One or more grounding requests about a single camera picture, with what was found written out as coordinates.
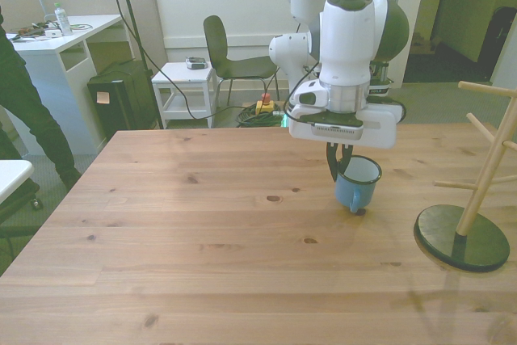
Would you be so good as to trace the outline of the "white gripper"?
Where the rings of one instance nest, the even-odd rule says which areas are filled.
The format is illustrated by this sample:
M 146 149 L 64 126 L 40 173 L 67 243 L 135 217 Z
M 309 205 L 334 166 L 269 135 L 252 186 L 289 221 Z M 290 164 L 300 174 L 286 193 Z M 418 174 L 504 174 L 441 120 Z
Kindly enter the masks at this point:
M 342 158 L 339 169 L 347 169 L 353 153 L 353 145 L 375 148 L 391 148 L 396 142 L 396 126 L 398 123 L 398 105 L 370 103 L 352 115 L 360 120 L 362 127 L 351 124 L 327 124 L 316 121 L 315 124 L 288 120 L 290 134 L 295 138 L 324 141 L 326 144 L 326 160 L 334 182 L 338 175 L 337 150 L 342 145 Z

